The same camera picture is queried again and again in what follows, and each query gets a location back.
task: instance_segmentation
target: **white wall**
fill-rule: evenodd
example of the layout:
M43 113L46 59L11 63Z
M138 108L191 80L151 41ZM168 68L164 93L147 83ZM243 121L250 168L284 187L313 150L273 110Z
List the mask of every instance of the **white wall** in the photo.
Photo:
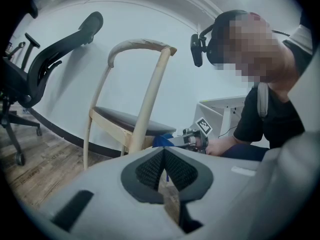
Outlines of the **white wall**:
M247 89L241 87L240 78L229 80L234 71L214 70L206 58L201 68L195 67L190 37L197 26L150 3L142 6L119 0L90 0L47 10L25 28L41 45L40 50L32 51L26 68L39 51L77 31L94 11L99 11L104 18L102 29L91 44L62 58L62 64L48 80L42 100L34 106L38 113L67 132L84 137L89 105L107 65L108 53L116 44L128 39L154 39L177 48L176 55L169 60L151 115L156 122L177 129L186 128L193 123L199 100L247 93ZM149 50L132 50L118 55L98 106L138 115L159 55L159 52ZM120 149L120 144L94 123L90 141Z

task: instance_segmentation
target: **black office chair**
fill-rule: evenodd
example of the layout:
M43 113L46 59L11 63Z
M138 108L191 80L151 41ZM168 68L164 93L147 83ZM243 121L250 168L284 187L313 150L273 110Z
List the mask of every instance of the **black office chair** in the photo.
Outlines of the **black office chair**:
M37 127L36 133L40 136L40 124L21 118L15 113L9 112L14 102L19 102L24 108L31 108L37 104L46 88L48 78L52 71L62 62L59 60L75 48L90 44L94 35L101 29L104 19L100 12L93 12L79 27L79 31L61 39L41 51L33 60L28 73L24 71L29 55L33 47L40 45L27 33L30 41L21 68L13 64L7 57L2 58L2 70L0 73L0 90L2 91L2 112L0 113L1 125L6 129L14 147L17 150L15 161L18 165L25 164L25 158L20 145L14 135L10 123Z

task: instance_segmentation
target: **hand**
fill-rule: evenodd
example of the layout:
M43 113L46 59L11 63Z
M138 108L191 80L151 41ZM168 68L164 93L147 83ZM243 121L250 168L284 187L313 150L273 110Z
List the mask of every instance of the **hand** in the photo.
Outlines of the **hand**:
M195 146L197 148L201 148L201 139L198 137L195 138ZM208 146L205 149L206 154L211 156L218 156L218 146L219 145L216 144L216 141L214 139L210 139L208 141Z
M218 145L214 139L210 139L208 141L208 146L206 147L205 152L210 156L219 156Z

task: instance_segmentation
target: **black mesh pad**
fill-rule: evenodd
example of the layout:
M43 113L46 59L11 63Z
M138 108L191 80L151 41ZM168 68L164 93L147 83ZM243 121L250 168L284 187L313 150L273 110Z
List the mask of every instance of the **black mesh pad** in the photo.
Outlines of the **black mesh pad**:
M164 169L184 204L201 199L213 183L213 174L207 166L170 147L159 147L128 164L121 173L121 182L138 201L163 204L158 187Z

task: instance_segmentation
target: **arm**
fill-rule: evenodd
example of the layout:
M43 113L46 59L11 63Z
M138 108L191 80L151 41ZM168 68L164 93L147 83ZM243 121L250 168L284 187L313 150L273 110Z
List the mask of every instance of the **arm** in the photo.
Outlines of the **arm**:
M208 146L205 149L208 155L221 156L236 144L249 145L252 142L261 140L263 135L263 122L258 115L257 95L257 88L253 88L245 98L241 119L233 136L209 140Z
M224 152L230 149L236 144L251 144L249 141L242 141L234 136L228 136L225 138L211 139L208 142L208 146L205 149L207 155L221 156Z

